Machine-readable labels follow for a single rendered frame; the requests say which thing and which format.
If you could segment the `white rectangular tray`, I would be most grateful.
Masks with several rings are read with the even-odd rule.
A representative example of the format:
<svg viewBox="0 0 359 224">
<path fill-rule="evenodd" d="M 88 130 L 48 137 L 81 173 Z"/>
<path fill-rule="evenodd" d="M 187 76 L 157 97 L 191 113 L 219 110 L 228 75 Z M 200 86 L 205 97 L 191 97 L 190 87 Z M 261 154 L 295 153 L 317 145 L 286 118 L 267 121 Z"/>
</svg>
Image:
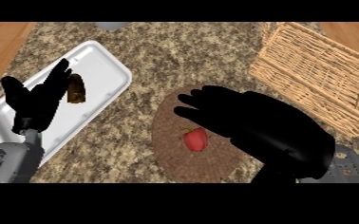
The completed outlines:
<svg viewBox="0 0 359 224">
<path fill-rule="evenodd" d="M 131 72 L 97 41 L 81 43 L 29 79 L 27 89 L 44 82 L 61 59 L 69 61 L 70 84 L 48 128 L 41 133 L 45 163 L 131 83 Z"/>
</svg>

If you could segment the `pale grey round object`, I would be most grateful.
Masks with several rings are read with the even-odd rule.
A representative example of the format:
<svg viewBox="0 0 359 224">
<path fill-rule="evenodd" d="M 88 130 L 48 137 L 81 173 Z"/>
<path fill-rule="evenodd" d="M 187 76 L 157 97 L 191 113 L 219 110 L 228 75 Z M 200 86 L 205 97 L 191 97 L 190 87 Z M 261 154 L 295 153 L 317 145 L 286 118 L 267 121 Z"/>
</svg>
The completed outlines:
<svg viewBox="0 0 359 224">
<path fill-rule="evenodd" d="M 115 30 L 122 28 L 126 22 L 95 22 L 95 26 L 104 30 Z"/>
</svg>

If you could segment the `red bell pepper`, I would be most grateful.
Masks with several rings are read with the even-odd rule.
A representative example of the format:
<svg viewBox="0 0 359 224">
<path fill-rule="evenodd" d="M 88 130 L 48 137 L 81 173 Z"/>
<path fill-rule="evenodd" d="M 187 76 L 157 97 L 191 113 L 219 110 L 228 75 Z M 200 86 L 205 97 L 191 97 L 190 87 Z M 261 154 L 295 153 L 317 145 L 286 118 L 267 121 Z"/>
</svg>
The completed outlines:
<svg viewBox="0 0 359 224">
<path fill-rule="evenodd" d="M 202 127 L 188 130 L 181 137 L 188 151 L 200 152 L 206 148 L 206 131 Z"/>
</svg>

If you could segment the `woven wicker basket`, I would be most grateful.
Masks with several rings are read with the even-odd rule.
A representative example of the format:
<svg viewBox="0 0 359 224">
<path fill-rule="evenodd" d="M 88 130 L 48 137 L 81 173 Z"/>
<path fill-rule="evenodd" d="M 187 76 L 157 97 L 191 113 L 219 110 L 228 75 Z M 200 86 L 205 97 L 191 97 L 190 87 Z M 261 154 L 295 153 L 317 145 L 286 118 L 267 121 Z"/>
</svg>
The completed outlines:
<svg viewBox="0 0 359 224">
<path fill-rule="evenodd" d="M 339 133 L 359 137 L 357 51 L 293 22 L 265 22 L 248 73 Z"/>
</svg>

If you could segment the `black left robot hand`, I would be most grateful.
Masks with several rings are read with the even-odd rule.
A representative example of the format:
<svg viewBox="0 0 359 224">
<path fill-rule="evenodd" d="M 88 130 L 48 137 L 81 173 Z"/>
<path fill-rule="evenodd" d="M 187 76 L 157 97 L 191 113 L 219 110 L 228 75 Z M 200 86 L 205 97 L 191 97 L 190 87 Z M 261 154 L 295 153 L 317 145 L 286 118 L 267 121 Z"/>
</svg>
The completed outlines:
<svg viewBox="0 0 359 224">
<path fill-rule="evenodd" d="M 5 103 L 14 111 L 11 131 L 21 135 L 33 129 L 42 132 L 53 120 L 58 101 L 69 87 L 69 61 L 61 59 L 54 65 L 45 80 L 27 89 L 23 83 L 11 76 L 1 78 L 5 94 Z"/>
</svg>

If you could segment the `dark brown food piece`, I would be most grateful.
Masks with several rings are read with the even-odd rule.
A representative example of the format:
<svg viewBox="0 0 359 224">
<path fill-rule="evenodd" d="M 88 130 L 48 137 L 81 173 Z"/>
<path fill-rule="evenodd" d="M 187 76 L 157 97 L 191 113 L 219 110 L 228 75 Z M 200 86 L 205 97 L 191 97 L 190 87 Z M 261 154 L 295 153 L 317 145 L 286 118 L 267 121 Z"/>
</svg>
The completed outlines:
<svg viewBox="0 0 359 224">
<path fill-rule="evenodd" d="M 85 102 L 85 87 L 81 76 L 78 74 L 69 75 L 67 102 Z"/>
</svg>

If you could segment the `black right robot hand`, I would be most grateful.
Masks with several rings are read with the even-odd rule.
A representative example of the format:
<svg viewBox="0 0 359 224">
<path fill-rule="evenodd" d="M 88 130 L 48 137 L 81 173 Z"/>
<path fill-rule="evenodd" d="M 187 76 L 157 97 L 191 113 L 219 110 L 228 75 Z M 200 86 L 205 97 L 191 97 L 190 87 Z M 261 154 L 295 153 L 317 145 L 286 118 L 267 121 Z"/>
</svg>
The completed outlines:
<svg viewBox="0 0 359 224">
<path fill-rule="evenodd" d="M 174 113 L 230 140 L 262 168 L 252 182 L 292 184 L 323 177 L 335 153 L 335 139 L 289 104 L 253 91 L 242 93 L 206 85 L 180 94 Z"/>
</svg>

